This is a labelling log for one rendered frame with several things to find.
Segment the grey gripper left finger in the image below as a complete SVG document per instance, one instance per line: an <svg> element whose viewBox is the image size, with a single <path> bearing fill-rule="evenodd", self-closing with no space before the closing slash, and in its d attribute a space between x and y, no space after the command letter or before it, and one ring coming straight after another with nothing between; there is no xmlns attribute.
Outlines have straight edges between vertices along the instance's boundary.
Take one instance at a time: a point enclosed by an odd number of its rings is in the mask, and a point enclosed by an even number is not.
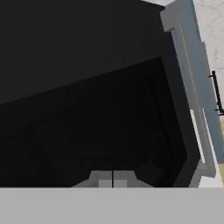
<svg viewBox="0 0 224 224"><path fill-rule="evenodd" d="M81 188L111 188L112 172L111 171L91 171L89 178L75 185Z"/></svg>

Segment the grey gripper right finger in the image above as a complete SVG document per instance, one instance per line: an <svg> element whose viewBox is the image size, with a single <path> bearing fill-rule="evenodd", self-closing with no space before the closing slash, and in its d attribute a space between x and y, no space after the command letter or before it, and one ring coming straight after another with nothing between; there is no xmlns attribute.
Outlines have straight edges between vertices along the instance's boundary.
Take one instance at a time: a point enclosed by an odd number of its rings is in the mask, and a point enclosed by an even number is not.
<svg viewBox="0 0 224 224"><path fill-rule="evenodd" d="M114 171L113 172L113 187L115 188L151 188L142 180L137 179L134 171Z"/></svg>

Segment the black microwave oven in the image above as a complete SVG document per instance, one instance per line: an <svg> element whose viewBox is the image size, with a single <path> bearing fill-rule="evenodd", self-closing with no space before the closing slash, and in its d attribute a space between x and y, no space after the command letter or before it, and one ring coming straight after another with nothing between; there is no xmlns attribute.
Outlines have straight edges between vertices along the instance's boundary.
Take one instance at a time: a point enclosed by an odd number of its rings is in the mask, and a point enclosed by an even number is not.
<svg viewBox="0 0 224 224"><path fill-rule="evenodd" d="M0 187L92 174L187 187L200 161L162 7L0 0Z"/></svg>

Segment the grey cupboard run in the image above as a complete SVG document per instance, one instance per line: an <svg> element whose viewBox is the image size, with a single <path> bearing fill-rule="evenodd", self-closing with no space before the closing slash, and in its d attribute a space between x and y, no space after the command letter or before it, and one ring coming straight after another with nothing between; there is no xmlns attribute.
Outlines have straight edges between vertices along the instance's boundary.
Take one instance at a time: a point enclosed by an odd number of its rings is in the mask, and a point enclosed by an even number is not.
<svg viewBox="0 0 224 224"><path fill-rule="evenodd" d="M160 16L164 30L172 35L199 146L200 160L190 186L224 188L218 165L224 156L221 122L193 0L175 0Z"/></svg>

